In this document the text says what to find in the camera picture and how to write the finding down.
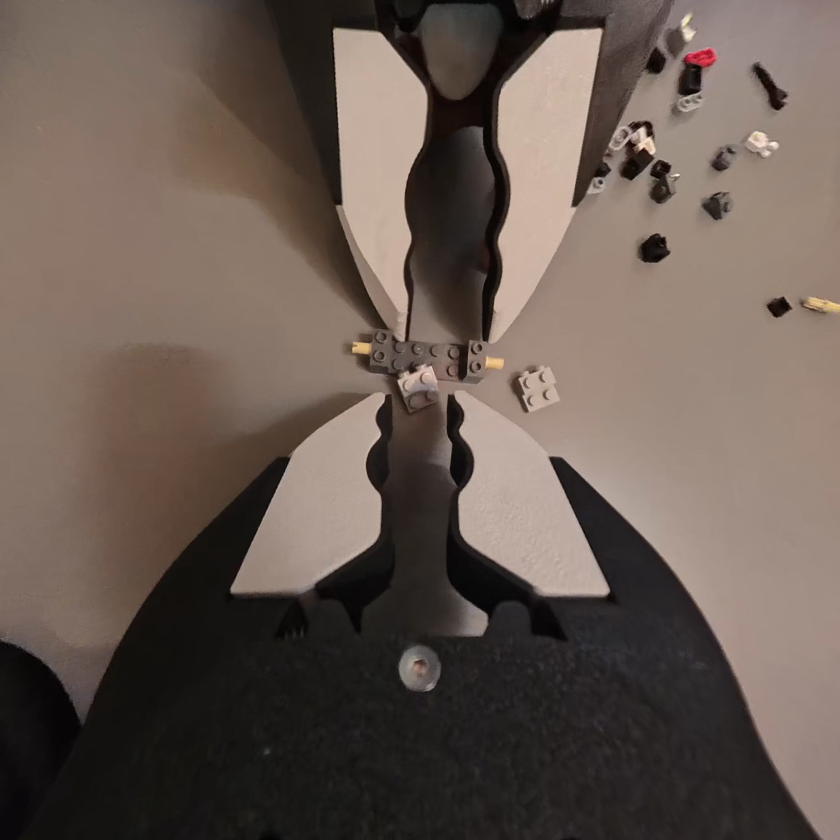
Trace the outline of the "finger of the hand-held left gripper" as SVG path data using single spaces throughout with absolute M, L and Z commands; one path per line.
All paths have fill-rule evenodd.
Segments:
M 333 29 L 341 197 L 339 221 L 385 326 L 406 332 L 409 175 L 426 140 L 424 83 L 382 33 Z
M 601 28 L 555 31 L 501 84 L 495 140 L 507 201 L 497 239 L 500 283 L 489 305 L 491 343 L 528 303 L 574 216 L 601 45 Z

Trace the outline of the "scattered small toy bricks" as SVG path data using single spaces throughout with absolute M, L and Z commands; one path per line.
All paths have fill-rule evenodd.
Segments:
M 655 161 L 614 164 L 587 256 L 677 314 L 838 321 L 838 2 L 678 2 L 697 36 L 646 74 L 623 122 Z

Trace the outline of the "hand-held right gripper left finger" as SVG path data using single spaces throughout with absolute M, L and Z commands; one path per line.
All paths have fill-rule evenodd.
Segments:
M 390 587 L 392 399 L 365 397 L 320 426 L 287 459 L 233 583 L 238 598 L 315 593 L 338 602 L 353 629 Z

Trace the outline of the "black mesh wrist rest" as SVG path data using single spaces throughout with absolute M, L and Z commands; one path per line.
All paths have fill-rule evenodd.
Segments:
M 80 721 L 56 674 L 1 643 L 1 838 L 21 837 L 77 739 Z

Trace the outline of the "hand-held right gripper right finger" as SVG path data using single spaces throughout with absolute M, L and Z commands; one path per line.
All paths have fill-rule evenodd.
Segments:
M 446 571 L 487 615 L 522 607 L 532 634 L 561 634 L 557 599 L 599 599 L 610 586 L 550 455 L 520 426 L 467 392 L 448 396 L 451 445 Z

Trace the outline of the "dark grey brick assembly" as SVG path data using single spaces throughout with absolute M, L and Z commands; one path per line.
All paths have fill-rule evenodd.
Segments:
M 475 384 L 491 372 L 485 344 L 480 341 L 429 343 L 399 340 L 391 331 L 377 330 L 362 344 L 366 344 L 367 350 L 360 354 L 366 355 L 370 371 L 380 375 L 396 377 L 428 365 L 440 381 Z

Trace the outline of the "grey desk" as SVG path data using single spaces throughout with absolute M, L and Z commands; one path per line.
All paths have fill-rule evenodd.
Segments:
M 560 405 L 479 398 L 671 564 L 838 838 L 838 321 L 632 301 L 584 205 L 501 349 Z M 381 387 L 374 317 L 263 3 L 2 3 L 2 637 L 81 717 L 184 547 Z

